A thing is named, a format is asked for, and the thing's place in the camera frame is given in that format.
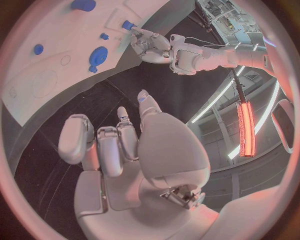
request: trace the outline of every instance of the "robotic arm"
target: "robotic arm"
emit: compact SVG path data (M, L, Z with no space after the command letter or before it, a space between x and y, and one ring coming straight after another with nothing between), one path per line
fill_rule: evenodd
M170 42L162 35L133 26L131 46L138 56L148 63L170 64L171 70L180 75L195 75L201 70L218 66L236 68L238 65L274 71L266 51L235 50L233 47L197 46L185 43L185 37L172 34Z

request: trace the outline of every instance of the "black floor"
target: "black floor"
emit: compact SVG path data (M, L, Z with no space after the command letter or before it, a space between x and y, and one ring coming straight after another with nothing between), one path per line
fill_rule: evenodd
M166 37L173 33L213 41L204 29L189 19L184 19ZM195 41L190 43L203 45ZM143 62L97 83L58 109L33 136L15 173L19 188L36 212L57 232L70 240L86 239L76 221L73 205L82 166L68 165L58 155L58 141L65 120L71 114L85 114L95 130L102 126L115 126L118 123L117 109L123 106L140 135L137 95L145 89L164 112L187 122L216 91L226 75L227 71L221 67L194 76L177 75L167 64ZM24 239L22 236L20 231L19 238L10 239Z

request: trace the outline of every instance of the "blue knob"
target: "blue knob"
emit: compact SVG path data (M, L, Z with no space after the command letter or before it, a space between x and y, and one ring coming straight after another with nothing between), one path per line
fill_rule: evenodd
M106 47L97 47L89 57L89 63L91 66L88 70L95 74L97 72L96 66L99 66L100 64L103 64L105 62L108 57L108 53L109 51Z
M40 55L43 52L43 50L44 50L44 47L42 44L35 45L34 49L33 49L35 55Z
M104 39L104 40L108 40L108 39L109 39L109 36L108 36L107 34L105 34L105 33L102 33L102 34L100 35L100 38L102 38L102 39Z
M74 0L71 7L72 9L90 12L96 7L96 2L94 0Z
M134 25L133 23L131 23L130 21L125 21L122 25L122 28L131 31L132 27L136 27L136 25Z

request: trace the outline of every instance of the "red light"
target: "red light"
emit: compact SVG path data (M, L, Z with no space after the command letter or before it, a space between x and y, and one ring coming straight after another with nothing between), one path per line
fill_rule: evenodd
M252 108L249 101L237 106L237 115L239 122L239 156L254 157L256 151L255 129Z

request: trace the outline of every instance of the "glowing red light bar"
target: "glowing red light bar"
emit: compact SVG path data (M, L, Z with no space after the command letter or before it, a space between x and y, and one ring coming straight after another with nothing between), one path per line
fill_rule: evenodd
M250 102L237 106L239 123L240 157L254 157L256 152L253 113Z

